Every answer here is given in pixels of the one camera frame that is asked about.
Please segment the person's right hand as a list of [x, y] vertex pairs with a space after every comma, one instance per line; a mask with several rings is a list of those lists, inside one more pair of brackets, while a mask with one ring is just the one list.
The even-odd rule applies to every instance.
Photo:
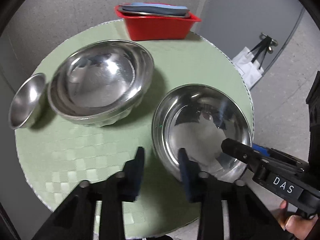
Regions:
[[276, 220], [283, 230], [293, 234], [297, 239], [306, 239], [313, 229], [319, 231], [319, 217], [317, 215], [312, 219], [291, 215], [287, 210], [288, 206], [288, 202], [283, 200], [276, 211]]

